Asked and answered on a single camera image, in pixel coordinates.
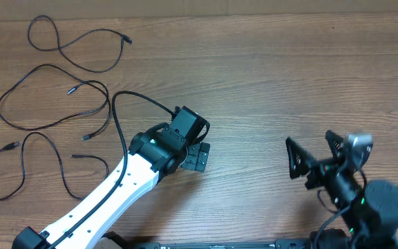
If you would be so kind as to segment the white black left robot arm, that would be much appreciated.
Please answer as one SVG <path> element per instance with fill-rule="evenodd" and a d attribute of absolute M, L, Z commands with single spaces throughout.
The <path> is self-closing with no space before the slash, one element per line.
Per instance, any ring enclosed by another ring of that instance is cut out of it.
<path fill-rule="evenodd" d="M 170 123 L 137 133 L 120 163 L 80 204 L 41 232 L 31 227 L 14 239 L 14 249 L 94 248 L 123 213 L 177 168 L 202 172 L 209 122 L 182 107 Z"/>

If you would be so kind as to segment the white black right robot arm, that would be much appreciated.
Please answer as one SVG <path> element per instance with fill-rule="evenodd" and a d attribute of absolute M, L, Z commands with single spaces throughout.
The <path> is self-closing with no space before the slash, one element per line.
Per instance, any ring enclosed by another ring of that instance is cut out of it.
<path fill-rule="evenodd" d="M 292 138 L 285 141 L 290 178 L 306 177 L 305 187 L 326 191 L 335 208 L 309 238 L 310 248 L 398 248 L 398 185 L 382 179 L 359 184 L 373 148 L 369 133 L 344 137 L 326 131 L 331 158 L 317 160 Z"/>

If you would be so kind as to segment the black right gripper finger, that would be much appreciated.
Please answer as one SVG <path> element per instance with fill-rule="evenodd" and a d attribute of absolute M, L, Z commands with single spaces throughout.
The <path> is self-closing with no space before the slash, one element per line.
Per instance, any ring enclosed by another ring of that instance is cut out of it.
<path fill-rule="evenodd" d="M 333 159 L 338 163 L 343 163 L 346 159 L 346 152 L 348 151 L 344 138 L 331 130 L 327 130 L 325 133 L 325 139 L 328 142 Z"/>
<path fill-rule="evenodd" d="M 285 140 L 289 159 L 290 178 L 307 175 L 315 165 L 315 158 L 291 137 Z"/>

